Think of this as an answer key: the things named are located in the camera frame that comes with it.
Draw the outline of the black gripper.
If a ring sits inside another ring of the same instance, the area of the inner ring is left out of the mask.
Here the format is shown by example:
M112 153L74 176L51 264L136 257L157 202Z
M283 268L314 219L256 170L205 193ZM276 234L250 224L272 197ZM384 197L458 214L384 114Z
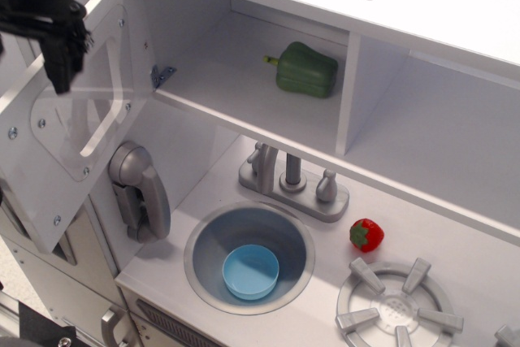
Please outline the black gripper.
M1 0L1 30L38 41L57 94L68 93L92 44L86 8L76 0Z

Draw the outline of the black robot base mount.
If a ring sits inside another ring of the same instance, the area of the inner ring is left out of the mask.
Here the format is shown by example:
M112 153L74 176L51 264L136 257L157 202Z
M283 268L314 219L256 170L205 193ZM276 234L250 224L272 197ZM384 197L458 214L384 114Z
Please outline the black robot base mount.
M61 327L35 310L18 303L19 336L2 336L2 347L82 346L74 327Z

